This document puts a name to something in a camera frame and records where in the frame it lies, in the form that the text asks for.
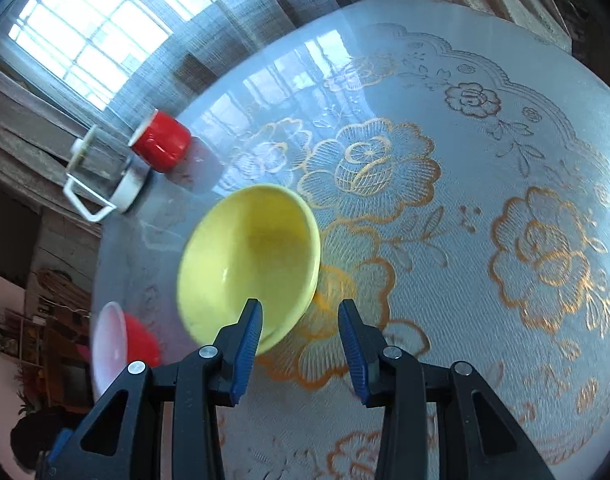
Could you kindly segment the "red plastic bowl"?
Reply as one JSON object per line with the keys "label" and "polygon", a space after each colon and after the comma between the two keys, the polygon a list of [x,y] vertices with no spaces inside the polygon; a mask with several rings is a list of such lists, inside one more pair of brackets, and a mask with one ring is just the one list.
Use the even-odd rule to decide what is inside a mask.
{"label": "red plastic bowl", "polygon": [[92,334],[92,388],[99,400],[114,379],[134,361],[150,367],[161,364],[159,341],[142,322],[115,302],[100,311]]}

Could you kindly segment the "yellow bowl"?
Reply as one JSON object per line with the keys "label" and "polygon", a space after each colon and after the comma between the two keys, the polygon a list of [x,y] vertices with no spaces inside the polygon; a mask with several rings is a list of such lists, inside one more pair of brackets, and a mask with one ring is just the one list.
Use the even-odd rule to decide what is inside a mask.
{"label": "yellow bowl", "polygon": [[180,258],[183,328],[197,344],[208,344],[256,299],[263,308],[257,352],[269,351],[311,304],[320,258],[317,221],[296,192],[258,184],[229,194],[197,224]]}

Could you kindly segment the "lace tablecloth with clear cover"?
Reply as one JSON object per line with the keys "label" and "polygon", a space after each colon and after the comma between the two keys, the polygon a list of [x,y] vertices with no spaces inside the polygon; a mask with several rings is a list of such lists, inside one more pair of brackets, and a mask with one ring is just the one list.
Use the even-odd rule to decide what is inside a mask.
{"label": "lace tablecloth with clear cover", "polygon": [[382,415],[352,392],[335,319],[363,318],[420,360],[471,362],[560,479],[610,459],[610,87],[499,18],[436,0],[365,0],[292,32],[190,103],[207,146],[104,223],[92,307],[160,342],[183,245],[217,200],[299,193],[321,275],[295,330],[221,412],[232,479],[369,479]]}

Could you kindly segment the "white glass electric kettle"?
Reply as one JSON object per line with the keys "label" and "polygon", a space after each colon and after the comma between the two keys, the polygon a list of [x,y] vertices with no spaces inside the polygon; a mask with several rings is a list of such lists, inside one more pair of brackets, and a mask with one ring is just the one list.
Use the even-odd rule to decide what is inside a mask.
{"label": "white glass electric kettle", "polygon": [[144,187],[150,167],[127,143],[94,125],[71,146],[63,194],[88,222],[124,214]]}

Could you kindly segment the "red mug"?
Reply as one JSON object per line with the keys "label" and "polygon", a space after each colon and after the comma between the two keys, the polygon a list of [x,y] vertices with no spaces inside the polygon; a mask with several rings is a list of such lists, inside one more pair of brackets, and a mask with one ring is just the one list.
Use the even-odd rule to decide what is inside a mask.
{"label": "red mug", "polygon": [[191,133],[174,117],[155,110],[134,131],[128,147],[157,172],[171,171],[185,157]]}

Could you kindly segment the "sheer window curtain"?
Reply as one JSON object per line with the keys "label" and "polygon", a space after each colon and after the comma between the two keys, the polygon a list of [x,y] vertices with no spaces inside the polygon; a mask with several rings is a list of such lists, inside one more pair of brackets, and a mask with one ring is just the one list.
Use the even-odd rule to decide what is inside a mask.
{"label": "sheer window curtain", "polygon": [[209,0],[173,28],[102,117],[130,131],[153,110],[176,116],[218,78],[290,32],[360,0]]}

